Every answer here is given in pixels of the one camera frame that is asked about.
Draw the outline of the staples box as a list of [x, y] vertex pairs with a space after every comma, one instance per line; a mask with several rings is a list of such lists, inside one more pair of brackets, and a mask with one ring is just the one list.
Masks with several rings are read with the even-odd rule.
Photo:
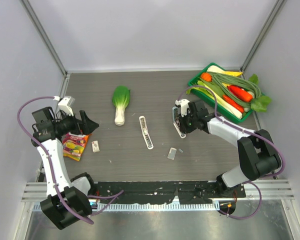
[[97, 153], [100, 151], [99, 142], [97, 140], [91, 142], [92, 152]]

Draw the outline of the staples tray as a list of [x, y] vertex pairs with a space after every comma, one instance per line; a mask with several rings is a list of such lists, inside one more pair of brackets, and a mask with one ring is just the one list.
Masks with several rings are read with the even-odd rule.
[[176, 157], [176, 153], [177, 153], [177, 149], [174, 148], [174, 147], [171, 147], [170, 150], [169, 150], [169, 152], [168, 152], [167, 158], [169, 160], [174, 160], [175, 157]]

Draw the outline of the white stapler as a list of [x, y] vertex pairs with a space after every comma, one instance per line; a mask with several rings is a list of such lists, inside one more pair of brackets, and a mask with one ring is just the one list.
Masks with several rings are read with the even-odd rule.
[[139, 123], [146, 147], [148, 150], [152, 150], [154, 148], [154, 145], [149, 135], [146, 118], [143, 115], [139, 117]]

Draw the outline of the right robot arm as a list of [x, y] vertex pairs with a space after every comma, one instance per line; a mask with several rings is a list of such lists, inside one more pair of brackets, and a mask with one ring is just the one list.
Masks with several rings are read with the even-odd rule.
[[220, 137], [237, 148], [238, 166], [216, 178], [215, 190], [220, 197], [228, 197], [235, 187], [265, 177], [283, 165], [268, 131], [241, 128], [224, 117], [215, 116], [209, 113], [202, 100], [176, 100], [172, 117], [181, 138], [200, 130]]

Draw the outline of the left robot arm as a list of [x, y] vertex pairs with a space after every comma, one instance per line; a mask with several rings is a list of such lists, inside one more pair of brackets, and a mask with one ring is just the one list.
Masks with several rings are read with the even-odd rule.
[[92, 177], [84, 172], [69, 178], [62, 138], [68, 134], [91, 134], [99, 124], [80, 110], [80, 118], [63, 115], [56, 119], [51, 107], [32, 113], [35, 120], [32, 144], [41, 155], [47, 182], [46, 199], [40, 202], [42, 212], [60, 230], [87, 218], [92, 213], [89, 200], [97, 192]]

